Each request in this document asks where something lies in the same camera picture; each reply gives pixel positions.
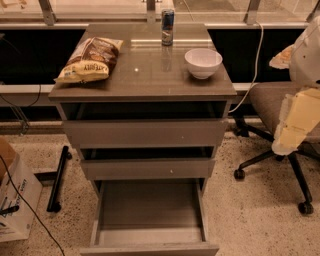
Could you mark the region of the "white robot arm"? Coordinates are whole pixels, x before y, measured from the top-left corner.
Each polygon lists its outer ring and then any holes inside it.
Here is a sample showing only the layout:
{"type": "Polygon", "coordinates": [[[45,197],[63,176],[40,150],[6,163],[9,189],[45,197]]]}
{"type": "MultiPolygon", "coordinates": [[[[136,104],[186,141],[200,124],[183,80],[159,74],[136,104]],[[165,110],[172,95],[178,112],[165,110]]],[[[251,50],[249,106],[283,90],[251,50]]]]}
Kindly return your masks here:
{"type": "Polygon", "coordinates": [[[289,155],[320,122],[320,89],[316,84],[320,76],[320,17],[315,17],[295,43],[273,57],[269,65],[288,69],[290,79],[302,87],[282,101],[272,144],[274,153],[289,155]]]}

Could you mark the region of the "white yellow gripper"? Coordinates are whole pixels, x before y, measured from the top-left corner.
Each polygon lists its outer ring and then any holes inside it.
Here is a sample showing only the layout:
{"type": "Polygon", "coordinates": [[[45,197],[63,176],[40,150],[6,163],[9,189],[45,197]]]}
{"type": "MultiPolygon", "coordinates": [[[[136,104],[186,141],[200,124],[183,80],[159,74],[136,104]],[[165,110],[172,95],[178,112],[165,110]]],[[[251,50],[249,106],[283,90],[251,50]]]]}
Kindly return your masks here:
{"type": "Polygon", "coordinates": [[[307,135],[320,123],[320,90],[309,88],[282,101],[272,150],[286,156],[296,151],[307,135]]]}

